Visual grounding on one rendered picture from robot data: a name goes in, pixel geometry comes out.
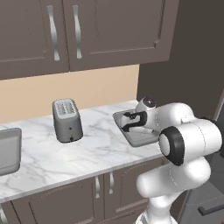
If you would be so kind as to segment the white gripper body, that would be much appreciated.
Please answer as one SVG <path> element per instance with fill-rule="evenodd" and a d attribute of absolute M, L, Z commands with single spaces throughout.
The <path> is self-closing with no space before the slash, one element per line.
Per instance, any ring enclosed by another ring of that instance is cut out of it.
<path fill-rule="evenodd" d="M 141 134 L 150 134 L 154 131 L 154 129 L 146 128 L 146 127 L 127 127 L 125 129 L 127 132 L 133 133 L 141 133 Z"/>

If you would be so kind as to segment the brown base cupboard door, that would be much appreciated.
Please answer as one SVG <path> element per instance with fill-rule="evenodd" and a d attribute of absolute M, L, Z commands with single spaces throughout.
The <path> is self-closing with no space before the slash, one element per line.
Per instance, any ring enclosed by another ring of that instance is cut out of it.
<path fill-rule="evenodd" d="M 95 177 L 14 199 L 21 224 L 97 224 L 103 221 L 103 176 L 100 198 L 95 198 Z"/>
<path fill-rule="evenodd" d="M 159 157 L 113 171 L 114 188 L 112 194 L 109 194 L 109 173 L 105 174 L 103 177 L 105 218 L 103 224 L 134 224 L 148 203 L 148 200 L 137 191 L 138 175 L 166 163 L 167 160 L 164 157 Z"/>

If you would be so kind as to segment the grey toaster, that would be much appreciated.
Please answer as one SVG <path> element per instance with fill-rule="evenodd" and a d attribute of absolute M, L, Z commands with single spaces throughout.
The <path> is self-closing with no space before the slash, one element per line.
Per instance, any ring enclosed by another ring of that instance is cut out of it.
<path fill-rule="evenodd" d="M 55 134 L 59 142 L 71 143 L 83 137 L 81 116 L 73 99 L 54 101 L 52 115 Z"/>

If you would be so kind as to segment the brown wall cupboard door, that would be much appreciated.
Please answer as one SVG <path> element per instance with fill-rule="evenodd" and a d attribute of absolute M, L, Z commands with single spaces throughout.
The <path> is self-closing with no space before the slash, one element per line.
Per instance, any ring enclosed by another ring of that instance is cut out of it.
<path fill-rule="evenodd" d="M 76 57 L 73 5 L 82 58 Z M 63 0 L 70 69 L 83 71 L 170 58 L 179 0 Z"/>
<path fill-rule="evenodd" d="M 53 6 L 60 60 L 53 58 L 47 5 Z M 0 80 L 69 70 L 62 0 L 0 0 Z"/>

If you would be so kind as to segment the grey tupperware container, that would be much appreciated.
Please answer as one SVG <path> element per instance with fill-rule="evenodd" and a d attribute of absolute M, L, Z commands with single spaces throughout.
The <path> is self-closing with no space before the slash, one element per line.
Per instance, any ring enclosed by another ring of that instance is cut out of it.
<path fill-rule="evenodd" d="M 147 144 L 154 144 L 158 141 L 159 133 L 155 130 L 153 130 L 151 133 L 142 133 L 142 132 L 134 132 L 134 131 L 124 132 L 120 124 L 121 118 L 124 113 L 125 113 L 125 110 L 115 112 L 113 114 L 113 118 L 115 120 L 115 123 L 118 129 L 122 132 L 122 134 L 124 135 L 128 143 L 132 147 L 140 147 Z"/>
<path fill-rule="evenodd" d="M 20 168 L 22 130 L 0 130 L 0 176 L 17 172 Z"/>

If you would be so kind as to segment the tall dark brown cupboard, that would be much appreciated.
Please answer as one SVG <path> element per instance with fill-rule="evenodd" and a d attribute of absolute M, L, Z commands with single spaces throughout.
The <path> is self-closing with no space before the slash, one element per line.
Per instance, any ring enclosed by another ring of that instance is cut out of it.
<path fill-rule="evenodd" d="M 136 98 L 212 118 L 224 91 L 224 0 L 180 0 L 170 59 L 139 67 Z"/>

